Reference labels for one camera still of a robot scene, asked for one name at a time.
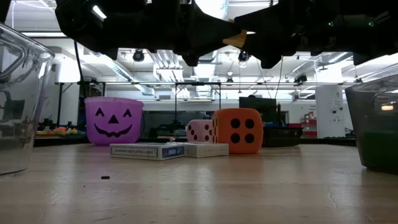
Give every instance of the plastic bin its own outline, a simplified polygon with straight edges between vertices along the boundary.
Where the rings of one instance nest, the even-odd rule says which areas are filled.
[[[53,58],[0,23],[0,175],[28,167]]]
[[[265,127],[263,147],[289,147],[300,144],[303,128]]]
[[[363,166],[398,174],[398,75],[346,89]]]
[[[140,135],[142,108],[137,100],[113,97],[85,99],[87,137],[97,145],[135,143]]]

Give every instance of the black basket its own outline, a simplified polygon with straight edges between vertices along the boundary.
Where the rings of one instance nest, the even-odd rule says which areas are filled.
[[[263,147],[288,147],[300,144],[303,128],[266,127]]]

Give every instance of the die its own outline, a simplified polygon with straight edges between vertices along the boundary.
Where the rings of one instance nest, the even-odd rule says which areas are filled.
[[[187,126],[188,142],[213,142],[213,128],[210,119],[191,120]]]
[[[228,143],[230,154],[254,154],[262,145],[263,127],[258,111],[248,108],[217,110],[213,117],[215,143]]]

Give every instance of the purple jack-o-lantern bucket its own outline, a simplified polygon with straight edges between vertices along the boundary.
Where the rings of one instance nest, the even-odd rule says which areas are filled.
[[[138,140],[144,104],[113,97],[85,99],[87,137],[93,144],[134,143]]]

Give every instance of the wooden table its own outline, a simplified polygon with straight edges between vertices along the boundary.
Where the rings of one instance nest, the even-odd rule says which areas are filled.
[[[0,177],[0,223],[398,223],[398,176],[366,170],[354,147],[162,162],[43,147]]]

